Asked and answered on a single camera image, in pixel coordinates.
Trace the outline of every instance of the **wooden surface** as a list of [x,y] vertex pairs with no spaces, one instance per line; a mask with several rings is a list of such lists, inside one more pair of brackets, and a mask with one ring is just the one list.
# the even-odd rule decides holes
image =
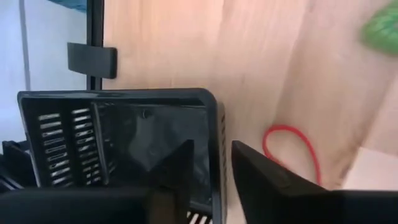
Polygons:
[[[359,41],[388,2],[106,0],[104,46],[118,49],[118,78],[104,88],[207,88],[225,105],[227,142],[257,150],[271,124],[294,125],[315,146],[323,185],[338,188],[398,72],[397,58]],[[294,136],[275,133],[268,143],[313,179]],[[243,223],[228,182],[228,222]]]

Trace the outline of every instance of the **green object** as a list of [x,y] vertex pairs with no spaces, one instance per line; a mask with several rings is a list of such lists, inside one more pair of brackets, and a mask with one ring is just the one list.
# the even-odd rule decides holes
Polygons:
[[362,29],[362,39],[375,49],[398,56],[398,0],[372,17]]

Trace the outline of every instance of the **white wall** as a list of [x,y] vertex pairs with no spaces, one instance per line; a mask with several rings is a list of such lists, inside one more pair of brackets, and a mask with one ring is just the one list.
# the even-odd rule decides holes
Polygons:
[[25,0],[31,90],[85,90],[68,70],[67,42],[86,43],[86,14],[47,0]]
[[0,141],[25,139],[17,104],[18,91],[25,90],[19,3],[0,1]]

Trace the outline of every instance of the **red elastic cord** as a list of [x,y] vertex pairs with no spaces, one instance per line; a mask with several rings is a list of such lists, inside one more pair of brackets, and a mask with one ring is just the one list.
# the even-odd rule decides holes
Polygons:
[[270,133],[272,133],[274,131],[290,131],[290,132],[296,134],[298,137],[300,137],[300,139],[305,143],[308,150],[310,151],[313,166],[315,169],[316,182],[318,185],[321,185],[321,171],[320,171],[320,166],[319,166],[317,155],[315,154],[315,151],[314,151],[310,141],[308,140],[308,138],[305,137],[305,135],[301,131],[299,131],[297,128],[293,128],[288,125],[273,125],[273,126],[271,126],[264,133],[264,137],[262,138],[262,150],[264,151],[264,155],[266,155],[266,157],[268,157],[270,160],[278,163],[279,165],[286,167],[280,160],[275,158],[268,150],[267,138],[268,138],[268,135],[270,135]]

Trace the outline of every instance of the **black plastic basket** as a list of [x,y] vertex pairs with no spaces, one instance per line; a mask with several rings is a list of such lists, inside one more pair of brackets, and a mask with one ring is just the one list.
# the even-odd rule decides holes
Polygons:
[[193,139],[188,217],[225,222],[225,116],[209,91],[23,91],[18,102],[39,187],[137,183]]

